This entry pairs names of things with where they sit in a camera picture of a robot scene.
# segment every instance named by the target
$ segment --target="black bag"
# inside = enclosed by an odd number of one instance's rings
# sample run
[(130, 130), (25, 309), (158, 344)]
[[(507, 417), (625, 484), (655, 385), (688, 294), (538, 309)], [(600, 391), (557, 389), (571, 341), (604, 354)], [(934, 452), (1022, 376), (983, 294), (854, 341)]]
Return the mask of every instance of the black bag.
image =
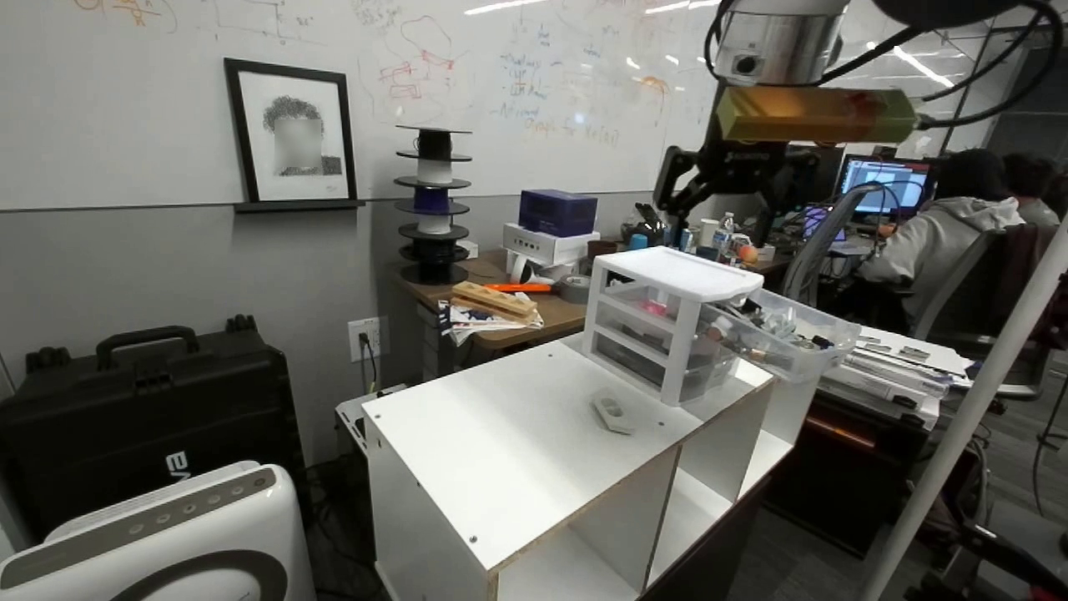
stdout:
[(98, 359), (45, 348), (0, 405), (0, 457), (30, 533), (232, 462), (281, 463), (302, 499), (286, 362), (252, 319), (224, 335), (158, 327)]

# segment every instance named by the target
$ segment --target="power outlet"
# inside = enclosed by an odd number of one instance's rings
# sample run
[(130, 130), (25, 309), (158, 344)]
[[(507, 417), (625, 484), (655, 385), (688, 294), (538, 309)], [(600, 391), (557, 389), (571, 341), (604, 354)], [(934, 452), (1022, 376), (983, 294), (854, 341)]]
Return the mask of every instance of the power outlet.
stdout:
[(361, 335), (366, 335), (371, 352), (381, 359), (381, 319), (362, 319), (347, 325), (347, 359), (361, 362)]

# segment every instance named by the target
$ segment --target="chair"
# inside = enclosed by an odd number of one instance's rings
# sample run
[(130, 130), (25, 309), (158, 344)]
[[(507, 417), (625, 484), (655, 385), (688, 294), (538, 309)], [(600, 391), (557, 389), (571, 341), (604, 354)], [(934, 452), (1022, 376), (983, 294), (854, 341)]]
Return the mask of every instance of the chair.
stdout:
[(911, 325), (911, 338), (983, 359), (1032, 280), (1036, 246), (1041, 234), (1035, 227), (978, 237)]
[(982, 275), (973, 269), (982, 257), (989, 257), (989, 252), (992, 252), (992, 234), (973, 237), (968, 253), (955, 263), (955, 272), (945, 279), (939, 294), (929, 300), (929, 309), (920, 309), (917, 320), (909, 327), (911, 338), (920, 338), (920, 341), (932, 338), (932, 327), (945, 314), (945, 303), (962, 292), (968, 279)]

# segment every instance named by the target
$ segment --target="bottle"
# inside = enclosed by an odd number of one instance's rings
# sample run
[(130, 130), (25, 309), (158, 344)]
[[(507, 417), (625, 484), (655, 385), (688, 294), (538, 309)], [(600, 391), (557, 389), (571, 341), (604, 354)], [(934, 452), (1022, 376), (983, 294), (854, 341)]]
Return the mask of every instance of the bottle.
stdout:
[(723, 260), (723, 263), (734, 263), (734, 246), (731, 246), (731, 237), (734, 237), (734, 213), (731, 212), (723, 212), (723, 227), (719, 227), (719, 237), (716, 237), (716, 260)]
[(719, 220), (699, 220), (699, 234), (696, 234), (696, 253), (706, 260), (719, 257)]
[(682, 252), (683, 252), (683, 253), (696, 253), (696, 237), (694, 237), (691, 227), (682, 231)]

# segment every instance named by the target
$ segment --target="person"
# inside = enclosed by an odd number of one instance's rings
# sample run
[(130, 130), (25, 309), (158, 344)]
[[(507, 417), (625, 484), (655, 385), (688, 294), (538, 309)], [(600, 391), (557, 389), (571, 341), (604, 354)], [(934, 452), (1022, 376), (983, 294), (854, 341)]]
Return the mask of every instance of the person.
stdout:
[(950, 155), (939, 162), (934, 176), (934, 203), (884, 231), (873, 253), (856, 269), (846, 294), (852, 319), (904, 335), (982, 234), (1023, 224), (995, 155)]
[(1045, 195), (1055, 179), (1057, 168), (1055, 162), (1045, 162), (1036, 155), (1009, 155), (1005, 158), (1005, 185), (1019, 201), (1022, 218), (1028, 227), (1052, 234), (1062, 218), (1048, 208)]

